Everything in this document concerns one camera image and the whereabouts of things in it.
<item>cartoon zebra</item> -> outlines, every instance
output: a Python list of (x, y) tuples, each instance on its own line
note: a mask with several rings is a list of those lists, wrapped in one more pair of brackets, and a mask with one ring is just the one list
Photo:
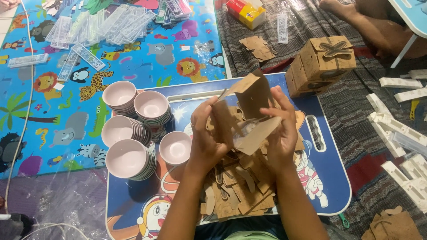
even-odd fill
[(105, 157), (107, 155), (107, 151), (101, 149), (98, 144), (80, 144), (80, 148), (77, 149), (77, 151), (79, 153), (76, 155), (76, 157), (83, 156), (86, 158), (93, 158), (96, 166), (105, 166)]

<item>cartoon snake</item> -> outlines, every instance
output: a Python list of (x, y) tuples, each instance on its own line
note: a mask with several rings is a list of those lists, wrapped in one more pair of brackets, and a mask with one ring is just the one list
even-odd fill
[(70, 97), (65, 100), (66, 104), (61, 103), (59, 104), (58, 108), (59, 109), (69, 108), (71, 106), (70, 100), (72, 97), (73, 97), (73, 93), (70, 91)]
[(47, 131), (49, 131), (49, 129), (37, 129), (35, 131), (36, 135), (40, 135), (41, 134), (41, 139), (43, 141), (43, 143), (41, 143), (40, 147), (38, 147), (41, 150), (41, 147), (43, 147), (43, 145), (46, 143), (46, 134)]

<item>white table leg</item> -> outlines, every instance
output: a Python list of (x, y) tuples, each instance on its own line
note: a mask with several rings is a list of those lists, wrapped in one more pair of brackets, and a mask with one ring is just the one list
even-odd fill
[(399, 56), (393, 62), (391, 68), (395, 68), (397, 66), (397, 64), (400, 62), (400, 60), (402, 60), (403, 56), (405, 56), (406, 52), (409, 50), (409, 48), (415, 42), (415, 39), (417, 39), (417, 35), (413, 34), (412, 37), (409, 39), (408, 43), (406, 43), (405, 47), (402, 49), (401, 53), (399, 53)]

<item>stack of bowls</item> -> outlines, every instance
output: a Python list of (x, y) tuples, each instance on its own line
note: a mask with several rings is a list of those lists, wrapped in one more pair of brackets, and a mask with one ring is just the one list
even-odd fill
[(124, 139), (110, 147), (105, 165), (118, 178), (142, 181), (153, 174), (157, 161), (154, 153), (142, 143)]
[(185, 132), (170, 132), (160, 141), (160, 156), (169, 165), (180, 165), (190, 158), (191, 143), (191, 137)]
[(107, 147), (112, 147), (116, 142), (123, 139), (133, 139), (148, 147), (152, 138), (152, 131), (146, 124), (118, 115), (110, 118), (104, 124), (101, 137)]
[(161, 126), (167, 123), (172, 116), (172, 109), (161, 93), (144, 91), (134, 100), (135, 111), (139, 120), (150, 126)]
[(117, 115), (135, 117), (133, 103), (137, 95), (138, 91), (131, 82), (118, 81), (104, 90), (102, 99)]

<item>forearm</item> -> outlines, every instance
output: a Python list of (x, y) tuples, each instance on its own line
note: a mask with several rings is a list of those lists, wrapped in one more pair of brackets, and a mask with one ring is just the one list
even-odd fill
[(199, 196), (204, 178), (186, 167), (158, 239), (188, 240), (194, 238), (199, 209)]
[(295, 166), (277, 176), (280, 218), (290, 240), (329, 239), (301, 185)]

